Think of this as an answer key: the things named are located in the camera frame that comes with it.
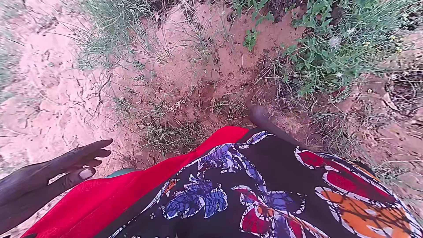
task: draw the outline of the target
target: sandy ground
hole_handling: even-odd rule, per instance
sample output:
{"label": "sandy ground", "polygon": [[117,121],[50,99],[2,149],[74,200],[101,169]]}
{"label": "sandy ground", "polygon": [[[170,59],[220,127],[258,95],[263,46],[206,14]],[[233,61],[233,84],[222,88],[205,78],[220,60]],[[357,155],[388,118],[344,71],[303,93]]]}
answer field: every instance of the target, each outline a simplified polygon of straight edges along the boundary
{"label": "sandy ground", "polygon": [[[188,25],[181,23],[183,12],[175,7],[169,10],[168,20],[157,31],[160,41],[172,46],[173,57],[166,64],[147,64],[144,72],[152,73],[146,81],[139,82],[133,80],[139,72],[130,67],[75,69],[77,48],[73,37],[76,36],[69,26],[79,26],[84,19],[59,0],[25,2],[26,13],[13,20],[16,38],[25,45],[19,46],[22,52],[19,80],[6,89],[14,96],[0,105],[0,177],[100,139],[115,141],[108,148],[112,150],[111,156],[97,168],[95,178],[123,167],[146,169],[173,155],[168,153],[163,157],[154,148],[142,150],[139,141],[142,141],[143,128],[137,126],[133,117],[122,123],[110,95],[125,98],[136,106],[135,111],[145,109],[147,101],[164,102],[172,109],[166,118],[173,122],[200,118],[206,135],[224,125],[248,126],[250,123],[243,114],[217,113],[210,107],[222,100],[237,100],[246,105],[250,101],[268,102],[275,92],[256,80],[266,69],[263,59],[272,56],[272,49],[281,43],[293,44],[303,31],[290,27],[289,14],[276,24],[264,21],[257,26],[260,33],[254,50],[248,52],[242,42],[245,30],[254,26],[250,17],[238,18],[230,27],[226,21],[229,9],[217,4],[198,5],[200,23],[215,37],[209,46],[209,60],[196,62],[193,59],[198,57],[198,51],[184,47],[187,45],[184,29],[188,29]],[[380,85],[358,87],[339,107],[363,111],[364,104],[372,104],[383,113],[390,111],[383,100],[385,89]],[[369,87],[374,93],[367,93]],[[321,142],[315,129],[309,126],[309,118],[267,107],[277,125],[310,148],[320,148]],[[420,210],[423,208],[420,183],[423,170],[421,162],[416,162],[423,155],[423,133],[418,123],[411,123],[422,120],[418,118],[421,113],[419,111],[416,118],[401,118],[377,128],[365,127],[352,119],[351,130],[359,133],[365,142],[361,151],[368,154],[365,160],[383,168],[394,164],[409,168],[399,176],[401,180],[391,186],[408,199],[413,210],[423,214]],[[19,237],[58,199],[60,197],[7,234]]]}

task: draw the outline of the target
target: floral print fabric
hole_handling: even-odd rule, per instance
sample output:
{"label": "floral print fabric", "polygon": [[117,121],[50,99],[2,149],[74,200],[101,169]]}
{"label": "floral print fabric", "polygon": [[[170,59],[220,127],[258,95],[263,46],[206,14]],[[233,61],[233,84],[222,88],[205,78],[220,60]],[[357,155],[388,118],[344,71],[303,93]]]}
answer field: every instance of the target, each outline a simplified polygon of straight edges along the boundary
{"label": "floral print fabric", "polygon": [[352,162],[266,131],[244,140],[187,164],[98,237],[422,237],[404,204]]}

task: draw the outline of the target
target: dry stick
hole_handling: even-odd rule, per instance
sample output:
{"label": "dry stick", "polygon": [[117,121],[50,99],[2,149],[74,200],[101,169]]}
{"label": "dry stick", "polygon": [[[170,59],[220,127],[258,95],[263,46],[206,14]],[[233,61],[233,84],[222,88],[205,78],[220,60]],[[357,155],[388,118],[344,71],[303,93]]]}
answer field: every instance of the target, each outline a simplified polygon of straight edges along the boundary
{"label": "dry stick", "polygon": [[[110,116],[103,115],[103,114],[101,114],[100,112],[97,112],[97,113],[98,113],[98,115],[102,115],[102,116],[104,116],[105,118],[109,118],[109,119],[111,119],[112,121],[119,123],[118,121],[114,120],[113,118],[110,118]],[[129,128],[129,127],[127,127],[127,126],[125,126],[124,124],[121,124],[121,125],[122,125],[122,126],[124,126],[124,127],[126,127],[128,130],[132,131],[134,134],[137,134],[137,135],[139,136],[139,134],[138,134],[137,132],[135,132],[133,129],[131,129],[131,128]]]}
{"label": "dry stick", "polygon": [[423,162],[423,160],[412,160],[412,161],[385,161],[385,162],[383,162],[383,163],[381,164],[381,166],[382,166],[382,165],[384,165],[384,164],[386,164],[386,163],[399,163],[399,162]]}

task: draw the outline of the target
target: red fabric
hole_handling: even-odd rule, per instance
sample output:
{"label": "red fabric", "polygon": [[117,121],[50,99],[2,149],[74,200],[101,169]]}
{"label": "red fabric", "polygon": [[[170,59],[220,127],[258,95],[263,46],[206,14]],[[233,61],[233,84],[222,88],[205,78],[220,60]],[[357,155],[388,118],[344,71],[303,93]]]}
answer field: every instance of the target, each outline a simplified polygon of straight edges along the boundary
{"label": "red fabric", "polygon": [[236,142],[247,131],[241,127],[223,127],[185,155],[169,158],[146,170],[85,181],[69,191],[23,236],[37,233],[37,238],[91,238],[180,168],[215,146]]}

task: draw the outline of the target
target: soil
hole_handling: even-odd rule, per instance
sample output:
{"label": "soil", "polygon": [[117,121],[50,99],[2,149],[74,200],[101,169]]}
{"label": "soil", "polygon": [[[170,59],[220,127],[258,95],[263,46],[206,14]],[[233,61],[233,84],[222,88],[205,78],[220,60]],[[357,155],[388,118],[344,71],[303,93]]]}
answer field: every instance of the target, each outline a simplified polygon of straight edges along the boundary
{"label": "soil", "polygon": [[[77,36],[69,26],[88,24],[84,17],[60,0],[27,0],[25,5],[25,14],[12,24],[16,39],[24,45],[16,46],[22,53],[19,80],[5,89],[14,95],[0,105],[0,178],[100,139],[115,141],[95,178],[125,167],[146,169],[174,156],[177,151],[161,153],[142,147],[145,112],[155,104],[168,109],[162,123],[177,127],[197,121],[201,133],[208,136],[225,125],[252,127],[246,108],[262,103],[271,120],[295,139],[316,151],[324,146],[306,114],[281,111],[272,103],[276,91],[268,78],[269,59],[281,43],[293,44],[304,30],[290,26],[290,13],[280,16],[277,23],[259,24],[257,44],[249,52],[242,43],[246,30],[255,25],[251,16],[238,17],[232,24],[227,21],[231,9],[223,4],[195,4],[195,15],[187,14],[184,7],[169,7],[167,18],[156,28],[160,43],[171,49],[172,57],[166,63],[144,60],[143,70],[124,65],[80,71],[75,68]],[[199,50],[193,43],[198,39],[192,37],[195,24],[205,32],[205,46]],[[384,97],[389,95],[385,86],[392,81],[366,77],[377,83],[356,87],[347,100],[336,105],[351,115],[361,115],[350,120],[351,132],[363,142],[352,154],[372,168],[395,175],[386,182],[417,214],[423,214],[423,108],[413,108],[407,115],[393,110]],[[120,108],[122,102],[132,108]],[[221,102],[231,105],[216,106]],[[363,123],[369,105],[378,116],[365,117]],[[19,237],[62,196],[7,234]]]}

